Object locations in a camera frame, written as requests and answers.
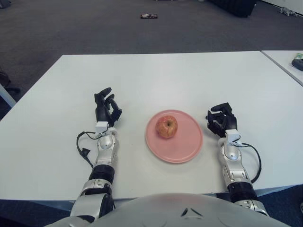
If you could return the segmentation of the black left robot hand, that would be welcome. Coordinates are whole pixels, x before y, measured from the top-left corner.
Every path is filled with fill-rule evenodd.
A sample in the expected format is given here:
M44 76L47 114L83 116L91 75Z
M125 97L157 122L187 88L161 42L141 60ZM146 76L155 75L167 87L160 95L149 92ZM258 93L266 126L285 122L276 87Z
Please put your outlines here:
M94 94L97 105L95 110L96 120L97 122L108 122L109 127L113 127L122 114L122 109L118 107L114 100L115 95L109 95L111 91L112 88L108 87Z

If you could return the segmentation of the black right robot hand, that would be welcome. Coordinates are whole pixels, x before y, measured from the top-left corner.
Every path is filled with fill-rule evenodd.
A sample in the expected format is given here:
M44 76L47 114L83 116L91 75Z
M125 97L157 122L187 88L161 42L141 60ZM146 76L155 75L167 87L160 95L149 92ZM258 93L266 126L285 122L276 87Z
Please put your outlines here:
M216 105L207 111L207 127L215 135L224 138L226 130L237 130L237 119L229 103Z

